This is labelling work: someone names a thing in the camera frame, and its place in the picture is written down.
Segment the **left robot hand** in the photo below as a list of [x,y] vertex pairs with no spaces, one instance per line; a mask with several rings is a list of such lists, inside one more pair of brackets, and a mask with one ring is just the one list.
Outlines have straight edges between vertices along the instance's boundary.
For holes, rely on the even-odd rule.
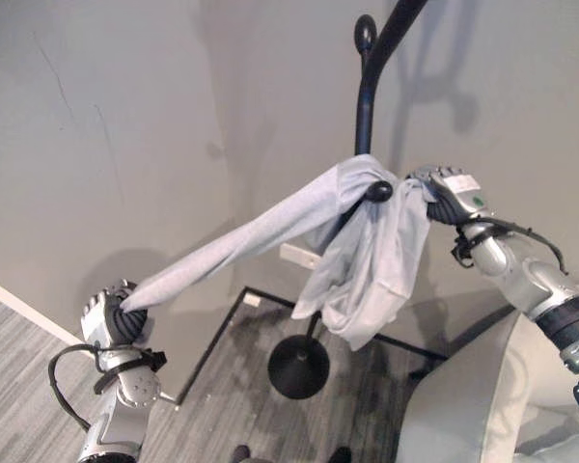
[[93,295],[84,307],[81,328],[86,343],[101,348],[133,344],[142,338],[148,320],[146,309],[126,313],[121,303],[137,285],[121,279]]

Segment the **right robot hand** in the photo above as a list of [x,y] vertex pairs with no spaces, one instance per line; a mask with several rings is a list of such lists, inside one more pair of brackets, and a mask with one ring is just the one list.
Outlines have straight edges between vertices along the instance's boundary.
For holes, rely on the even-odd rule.
[[490,213],[481,186],[461,168],[426,165],[406,179],[419,180],[426,188],[427,218],[432,221],[459,226]]

